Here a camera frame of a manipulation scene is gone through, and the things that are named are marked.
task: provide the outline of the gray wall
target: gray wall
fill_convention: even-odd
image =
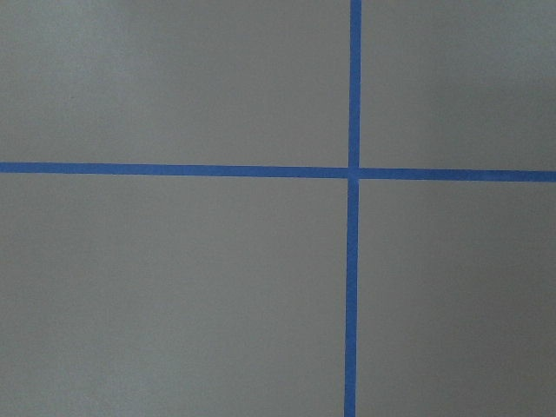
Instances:
[[[366,0],[361,166],[556,169],[556,3]],[[347,164],[349,1],[0,2],[0,160]],[[358,415],[556,413],[556,186],[361,181]],[[0,415],[339,416],[345,180],[0,175]]]

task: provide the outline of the blue tape strip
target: blue tape strip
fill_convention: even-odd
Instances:
[[[125,163],[0,162],[0,172],[34,174],[250,176],[277,178],[346,178],[347,168]]]
[[[347,278],[344,416],[355,417],[357,385],[357,262],[359,180],[347,181]]]
[[[405,168],[350,169],[330,167],[163,165],[140,163],[0,162],[0,173],[252,176],[263,178],[352,178],[361,180],[556,182],[556,171]]]
[[[556,182],[556,171],[510,171],[489,169],[361,168],[366,180]]]
[[[347,180],[346,340],[344,417],[355,417],[357,386],[357,259],[361,120],[361,0],[351,0],[349,18],[349,145]]]
[[[351,0],[349,21],[348,166],[359,168],[361,120],[361,0]]]

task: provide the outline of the blue painter's tape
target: blue painter's tape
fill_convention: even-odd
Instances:
[[[361,128],[361,0],[351,0],[349,18],[349,131],[347,177],[346,340],[344,417],[355,417],[357,386],[357,259]]]
[[[346,168],[125,163],[0,162],[0,172],[93,175],[249,176],[266,178],[346,178]]]
[[[347,279],[344,416],[355,417],[357,386],[357,263],[359,180],[347,181]]]
[[[348,166],[359,168],[361,124],[361,0],[352,0],[349,18]]]
[[[359,178],[366,180],[556,182],[556,171],[361,168]]]

